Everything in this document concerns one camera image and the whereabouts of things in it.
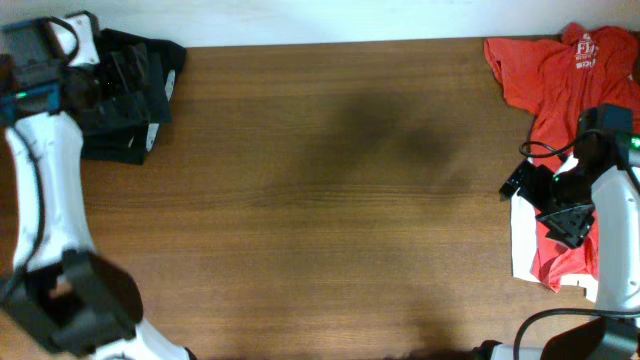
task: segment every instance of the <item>red fabric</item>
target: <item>red fabric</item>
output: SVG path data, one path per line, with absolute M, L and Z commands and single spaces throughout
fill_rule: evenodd
M 603 103 L 632 109 L 635 131 L 640 129 L 640 87 L 630 79 L 638 45 L 624 29 L 603 27 L 588 33 L 571 24 L 562 42 L 489 39 L 484 52 L 507 103 L 537 115 L 531 140 L 561 148 L 575 138 L 580 114 Z M 561 165 L 557 157 L 534 163 L 554 171 Z M 598 278 L 597 222 L 576 250 L 547 239 L 548 230 L 537 226 L 532 273 L 538 280 L 558 291 L 565 274 Z

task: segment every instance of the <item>brown wooden surface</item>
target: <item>brown wooden surface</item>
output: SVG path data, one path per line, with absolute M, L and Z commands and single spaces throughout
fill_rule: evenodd
M 481 39 L 193 49 L 172 112 L 144 166 L 87 161 L 82 180 L 98 249 L 201 360 L 467 349 L 591 306 L 510 275 L 497 190 L 532 116 L 504 103 Z M 48 359 L 0 319 L 3 360 Z M 544 320 L 525 343 L 580 321 Z

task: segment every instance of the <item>shirt logo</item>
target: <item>shirt logo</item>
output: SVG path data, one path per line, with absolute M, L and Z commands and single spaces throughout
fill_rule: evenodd
M 589 34 L 582 35 L 582 40 L 578 42 L 578 50 L 576 51 L 576 68 L 592 68 L 596 64 L 597 54 L 598 47 L 591 40 L 591 36 Z

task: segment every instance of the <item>white wall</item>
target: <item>white wall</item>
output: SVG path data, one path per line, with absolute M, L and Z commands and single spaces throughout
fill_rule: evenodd
M 0 0 L 0 23 L 87 9 L 102 27 L 184 46 L 640 30 L 640 0 Z

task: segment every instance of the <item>white label on black cloth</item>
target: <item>white label on black cloth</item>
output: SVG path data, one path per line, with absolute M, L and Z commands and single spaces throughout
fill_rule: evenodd
M 164 86 L 164 92 L 167 94 L 167 100 L 171 100 L 171 95 L 173 95 L 173 86 L 176 82 L 176 72 L 175 70 L 169 71 L 169 75 L 167 76 L 167 83 Z M 158 134 L 158 129 L 160 128 L 160 124 L 152 123 L 149 124 L 149 130 L 147 130 L 147 152 L 153 149 L 153 143 L 156 141 L 156 135 Z

